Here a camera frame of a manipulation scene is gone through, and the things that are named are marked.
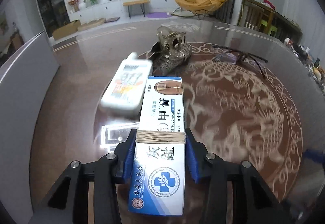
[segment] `white vase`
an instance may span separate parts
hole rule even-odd
[[[81,2],[79,5],[78,5],[79,9],[82,10],[82,9],[85,9],[87,6],[86,6],[86,3],[84,2]]]

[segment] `yellow chair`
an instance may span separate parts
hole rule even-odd
[[[227,0],[175,0],[175,2],[185,10],[191,11],[199,16],[219,9]]]

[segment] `green stool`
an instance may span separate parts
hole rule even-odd
[[[268,22],[266,20],[262,19],[261,20],[261,25],[263,25],[264,27],[267,27],[268,26]],[[268,32],[268,35],[274,37],[276,33],[277,33],[277,27],[271,25],[270,30]]]

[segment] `screw head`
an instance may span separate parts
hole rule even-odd
[[[113,160],[116,157],[115,153],[110,152],[109,154],[106,155],[106,158],[109,160]]]
[[[244,166],[245,168],[249,168],[251,167],[251,163],[249,161],[243,161],[242,166]]]
[[[80,162],[78,162],[78,161],[73,161],[70,165],[71,165],[72,168],[76,168],[76,167],[79,166],[79,164],[80,164]]]
[[[209,159],[209,160],[213,160],[213,159],[216,157],[216,155],[215,155],[214,153],[212,153],[212,152],[208,152],[208,153],[205,155],[205,157],[206,157],[207,159]]]

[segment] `white and blue box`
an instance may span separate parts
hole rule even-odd
[[[184,132],[182,79],[147,79],[139,130]],[[185,145],[136,143],[129,211],[182,215]]]

